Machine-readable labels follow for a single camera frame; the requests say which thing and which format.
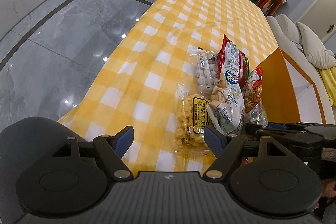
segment door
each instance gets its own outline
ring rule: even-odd
[[[312,29],[322,42],[326,42],[336,31],[335,0],[317,0],[298,21]]]

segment yellow label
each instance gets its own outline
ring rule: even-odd
[[[209,116],[207,112],[208,101],[194,97],[193,109],[194,109],[194,126],[193,131],[196,134],[203,133],[205,127],[209,125]]]

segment yellow blanket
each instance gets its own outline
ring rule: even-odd
[[[336,67],[317,69],[327,91],[331,106],[336,106]]]
[[[204,172],[215,159],[212,153],[176,152],[176,83],[193,81],[188,49],[218,52],[223,34],[248,56],[251,69],[278,47],[263,13],[249,0],[157,0],[60,122],[86,140],[133,126],[134,143],[123,161],[135,174]]]

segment ribbed gray panel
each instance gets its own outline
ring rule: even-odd
[[[106,199],[80,215],[44,219],[30,214],[19,224],[317,224],[312,215],[275,220],[254,215],[237,205],[219,183],[200,179],[196,172],[141,172],[130,182],[116,183]]]

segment black circular cover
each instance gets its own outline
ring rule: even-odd
[[[230,177],[230,188],[247,207],[274,216],[309,212],[322,192],[314,171],[303,162],[281,156],[237,168]]]
[[[97,167],[71,157],[46,157],[19,176],[16,193],[32,214],[66,216],[93,206],[106,187]]]

